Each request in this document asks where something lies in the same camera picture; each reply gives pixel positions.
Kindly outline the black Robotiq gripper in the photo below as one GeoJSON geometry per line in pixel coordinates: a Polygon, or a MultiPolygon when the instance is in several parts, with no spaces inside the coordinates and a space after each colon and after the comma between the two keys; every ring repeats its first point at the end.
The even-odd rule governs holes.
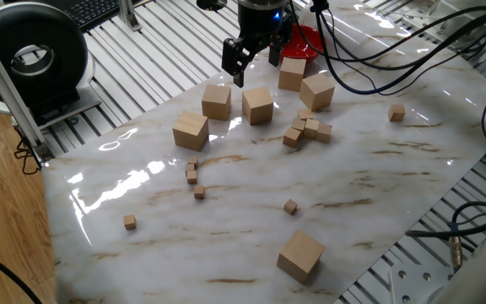
{"type": "Polygon", "coordinates": [[[223,42],[222,69],[233,77],[239,88],[244,86],[244,73],[254,59],[255,52],[248,49],[251,42],[247,36],[272,36],[268,61],[277,67],[281,52],[291,42],[294,18],[291,14],[284,17],[286,0],[238,0],[238,22],[240,37],[227,38],[223,42]]]}

